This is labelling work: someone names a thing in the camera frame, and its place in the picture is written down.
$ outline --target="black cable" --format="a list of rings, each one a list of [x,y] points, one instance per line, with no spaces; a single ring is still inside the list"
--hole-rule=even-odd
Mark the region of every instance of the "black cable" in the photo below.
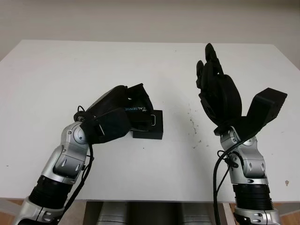
[[[84,108],[83,108],[81,105],[79,105],[79,106],[77,107],[77,112],[79,112],[79,109],[82,109],[82,111],[85,112]]]
[[[215,221],[216,225],[220,225],[220,217],[219,217],[219,210],[218,210],[218,192],[217,192],[217,172],[218,167],[222,161],[222,159],[227,156],[233,149],[237,148],[239,145],[243,144],[246,140],[250,139],[251,137],[247,137],[244,140],[241,140],[240,142],[234,144],[229,149],[227,149],[218,159],[214,167],[214,173],[213,173],[213,200],[214,200],[214,214],[215,214]]]
[[[223,153],[224,153],[225,151],[223,151],[223,150],[217,151],[217,156],[219,156],[219,157],[220,157],[220,155],[219,155],[220,152],[223,152]]]
[[[223,181],[225,180],[225,177],[227,176],[227,174],[228,174],[230,168],[231,168],[231,167],[228,166],[228,169],[226,170],[226,173],[224,174],[224,176],[223,176],[223,178],[222,178],[222,180],[221,180],[221,182],[220,182],[220,184],[219,184],[219,186],[218,186],[218,188],[217,188],[217,193],[219,192],[219,189],[220,189],[220,187],[221,187]]]
[[[89,148],[90,148],[90,161],[89,161],[89,164],[85,168],[86,172],[82,176],[82,179],[81,179],[78,187],[75,189],[74,193],[72,194],[72,196],[70,197],[69,201],[67,202],[67,204],[65,206],[64,213],[70,208],[71,204],[73,203],[73,201],[75,200],[75,198],[79,194],[80,190],[84,186],[84,182],[86,181],[86,179],[87,179],[87,177],[88,177],[88,175],[90,173],[90,169],[92,167],[92,163],[93,163],[93,159],[94,159],[94,152],[93,152],[93,147],[92,147],[91,144],[89,144]]]

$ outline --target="small black case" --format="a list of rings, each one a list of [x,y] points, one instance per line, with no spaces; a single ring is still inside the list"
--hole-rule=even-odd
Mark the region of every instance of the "small black case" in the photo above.
[[[163,111],[153,110],[152,114],[152,128],[149,131],[132,131],[133,138],[144,139],[163,139],[164,125],[163,125]]]

